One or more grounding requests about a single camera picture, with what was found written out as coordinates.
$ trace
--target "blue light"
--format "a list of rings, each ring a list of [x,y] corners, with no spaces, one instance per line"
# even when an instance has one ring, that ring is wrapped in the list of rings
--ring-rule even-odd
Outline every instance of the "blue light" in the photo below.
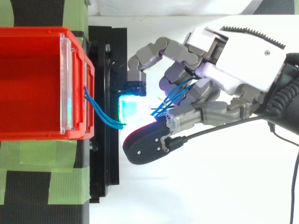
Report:
[[[150,104],[147,97],[122,95],[119,97],[119,120],[129,124],[146,115],[150,115]]]

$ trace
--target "robotic hand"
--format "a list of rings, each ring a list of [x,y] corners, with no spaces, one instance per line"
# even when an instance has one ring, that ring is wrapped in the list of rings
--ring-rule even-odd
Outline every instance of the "robotic hand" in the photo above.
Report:
[[[166,56],[174,64],[160,80],[160,88],[166,96],[183,94],[175,98],[175,109],[126,138],[123,149],[129,161],[145,164],[189,139],[257,119],[299,134],[299,55],[286,54],[284,48],[252,29],[223,27],[197,28],[184,44],[161,37],[137,51],[128,62],[127,92],[145,96],[144,71]],[[229,105],[216,101],[220,91],[234,96]],[[215,128],[171,137],[196,123]]]

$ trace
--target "red storage bin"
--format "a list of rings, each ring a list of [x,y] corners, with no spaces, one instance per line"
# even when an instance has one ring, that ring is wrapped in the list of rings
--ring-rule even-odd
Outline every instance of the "red storage bin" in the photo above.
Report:
[[[0,141],[93,137],[94,67],[64,27],[0,28]]]

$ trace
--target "blue wire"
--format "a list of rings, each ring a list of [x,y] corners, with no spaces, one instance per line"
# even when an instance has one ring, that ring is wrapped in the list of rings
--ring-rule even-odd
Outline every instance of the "blue wire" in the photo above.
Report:
[[[107,122],[107,121],[103,118],[103,116],[101,115],[101,113],[95,108],[94,104],[93,104],[91,101],[89,101],[89,100],[87,100],[87,101],[90,102],[90,103],[92,104],[92,106],[93,106],[94,110],[96,111],[97,115],[101,118],[101,120],[102,120],[106,125],[108,125],[108,126],[111,127],[111,128],[114,128],[114,129],[122,129],[122,127],[120,127],[120,126],[114,126],[114,125],[110,124],[109,122]]]
[[[96,111],[97,115],[101,118],[101,120],[107,124],[108,126],[114,128],[114,129],[122,129],[123,127],[122,126],[119,126],[119,125],[116,125],[114,123],[111,123],[109,121],[107,121],[103,115],[99,112],[99,110],[96,108],[96,105],[93,103],[92,100],[90,100],[91,98],[86,98],[86,100],[93,106],[94,110]]]
[[[188,83],[188,82],[190,82],[191,80],[193,80],[193,79],[196,79],[196,78],[189,78],[189,79],[187,79],[186,81],[184,81],[184,82],[182,82],[179,86],[177,86],[177,88],[175,88],[174,89],[174,91],[172,91],[171,92],[171,94],[169,94],[165,99],[164,99],[164,102],[166,102],[167,103],[167,99],[170,97],[170,96],[172,96],[177,90],[179,90],[179,88],[180,87],[182,87],[183,85],[185,85],[186,83]],[[160,109],[162,109],[163,108],[163,106],[164,106],[164,104],[162,103],[152,114],[151,114],[151,116],[155,116],[155,114],[160,110]]]
[[[170,102],[162,111],[160,111],[155,117],[160,116],[162,113],[167,111],[167,109],[175,102],[178,98],[180,98],[182,95],[187,93],[190,89],[192,88],[192,85],[188,86],[185,90],[181,91],[179,94],[173,96],[172,98],[169,99],[168,102]]]
[[[95,105],[95,107],[98,109],[98,111],[103,115],[103,117],[108,120],[109,122],[111,122],[112,124],[115,124],[117,126],[123,126],[126,124],[120,123],[118,121],[113,120],[112,118],[108,117],[103,111],[102,109],[99,107],[99,105],[95,102],[95,100],[89,95],[88,90],[86,88],[86,86],[84,87],[85,89],[85,94],[89,97],[89,99],[93,102],[93,105]]]
[[[111,119],[108,117],[99,107],[99,105],[94,101],[94,99],[89,95],[87,88],[85,87],[85,94],[86,94],[86,100],[91,103],[94,110],[96,111],[97,115],[101,118],[101,120],[108,125],[109,127],[112,127],[114,129],[123,129],[123,126],[121,126],[119,122]]]
[[[112,118],[110,118],[109,116],[107,116],[107,115],[102,111],[102,109],[101,109],[100,106],[97,104],[97,102],[95,102],[95,100],[94,100],[91,96],[89,96],[89,97],[90,97],[89,99],[93,102],[94,106],[98,109],[98,111],[103,115],[103,117],[104,117],[107,121],[111,122],[111,123],[114,124],[114,125],[118,125],[118,126],[126,125],[126,124],[120,123],[120,122],[118,122],[118,121],[116,121],[116,120],[113,120]]]

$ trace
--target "green tape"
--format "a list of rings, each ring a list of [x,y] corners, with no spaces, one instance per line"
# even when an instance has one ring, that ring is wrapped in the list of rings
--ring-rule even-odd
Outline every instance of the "green tape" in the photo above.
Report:
[[[6,187],[6,170],[0,169],[0,205],[4,205],[5,187]]]
[[[64,0],[63,26],[85,32],[88,39],[88,11],[84,0]]]
[[[20,164],[55,166],[55,141],[25,141],[20,144]]]
[[[295,3],[295,15],[299,14],[299,0],[294,0]]]
[[[3,141],[0,169],[29,172],[72,172],[77,141]]]
[[[10,0],[0,0],[0,27],[14,26],[14,12]]]
[[[90,198],[89,167],[51,174],[48,204],[84,204]]]

